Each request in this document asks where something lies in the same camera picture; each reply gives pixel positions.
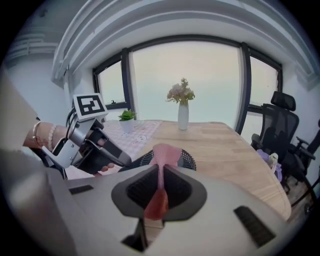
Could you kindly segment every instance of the window frame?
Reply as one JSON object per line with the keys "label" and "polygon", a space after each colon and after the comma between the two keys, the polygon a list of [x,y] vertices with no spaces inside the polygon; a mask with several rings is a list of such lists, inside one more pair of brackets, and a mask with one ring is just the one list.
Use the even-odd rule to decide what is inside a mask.
{"label": "window frame", "polygon": [[239,114],[238,114],[238,119],[235,126],[235,131],[239,135],[241,135],[241,132],[243,130],[243,127],[246,121],[247,112],[262,114],[262,109],[263,109],[262,106],[250,104],[251,86],[252,86],[250,57],[256,58],[266,63],[267,65],[271,66],[272,68],[276,69],[278,72],[277,90],[278,92],[282,92],[282,89],[283,89],[282,65],[277,61],[275,61],[274,59],[272,59],[271,57],[264,54],[263,52],[247,45],[245,42],[237,42],[231,39],[226,39],[218,36],[200,35],[200,34],[170,35],[170,36],[159,37],[159,38],[155,38],[145,42],[141,42],[129,48],[122,49],[120,52],[113,55],[106,61],[102,62],[99,66],[97,66],[92,70],[94,91],[96,93],[100,93],[98,74],[104,71],[105,69],[107,69],[108,67],[112,66],[116,62],[121,61],[122,84],[123,84],[125,102],[109,104],[109,105],[106,105],[106,107],[108,110],[128,108],[128,109],[131,109],[132,111],[135,111],[133,89],[132,89],[132,83],[131,83],[130,65],[129,65],[129,53],[141,50],[143,48],[155,46],[155,45],[173,43],[173,42],[186,42],[186,41],[211,42],[211,43],[224,44],[224,45],[240,48],[242,53],[242,64],[243,64],[243,67],[242,67],[243,83],[241,85],[242,86],[241,100],[240,100],[240,106],[238,111]]}

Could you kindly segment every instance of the white vase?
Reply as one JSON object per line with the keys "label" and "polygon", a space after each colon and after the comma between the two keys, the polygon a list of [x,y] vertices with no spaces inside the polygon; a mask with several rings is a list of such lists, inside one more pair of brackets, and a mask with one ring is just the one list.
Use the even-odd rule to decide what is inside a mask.
{"label": "white vase", "polygon": [[180,130],[186,130],[189,122],[189,105],[179,104],[178,110],[178,127]]}
{"label": "white vase", "polygon": [[134,127],[134,119],[130,119],[127,121],[120,121],[122,130],[124,131],[124,133],[129,134],[131,132],[134,131],[135,127]]}

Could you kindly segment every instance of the fan grille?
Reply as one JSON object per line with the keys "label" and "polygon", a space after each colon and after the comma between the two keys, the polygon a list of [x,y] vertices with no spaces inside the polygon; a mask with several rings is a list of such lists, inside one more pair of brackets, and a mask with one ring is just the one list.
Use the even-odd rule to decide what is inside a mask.
{"label": "fan grille", "polygon": [[[146,165],[150,164],[153,157],[154,157],[154,151],[151,150],[143,156],[143,158],[140,162],[140,166],[146,166]],[[187,151],[185,151],[183,149],[181,151],[181,156],[180,156],[177,164],[179,167],[188,168],[188,169],[194,170],[194,171],[197,170],[195,160]]]}

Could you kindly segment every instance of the red object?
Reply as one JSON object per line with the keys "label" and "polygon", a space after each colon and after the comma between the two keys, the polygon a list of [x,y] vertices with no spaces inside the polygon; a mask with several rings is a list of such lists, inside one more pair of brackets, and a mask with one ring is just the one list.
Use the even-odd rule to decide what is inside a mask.
{"label": "red object", "polygon": [[161,220],[168,211],[168,195],[165,190],[164,165],[177,166],[182,149],[169,144],[157,144],[153,147],[153,159],[150,165],[158,164],[158,189],[144,210],[144,217]]}

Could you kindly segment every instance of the wooden table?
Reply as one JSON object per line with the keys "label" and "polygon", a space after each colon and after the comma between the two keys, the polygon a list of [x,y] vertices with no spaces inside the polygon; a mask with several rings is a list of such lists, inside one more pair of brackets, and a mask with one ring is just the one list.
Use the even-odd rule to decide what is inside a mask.
{"label": "wooden table", "polygon": [[236,183],[285,220],[290,217],[291,205],[276,176],[258,153],[225,123],[189,123],[187,130],[179,130],[176,122],[163,121],[141,155],[158,143],[186,150],[194,158],[197,172]]}

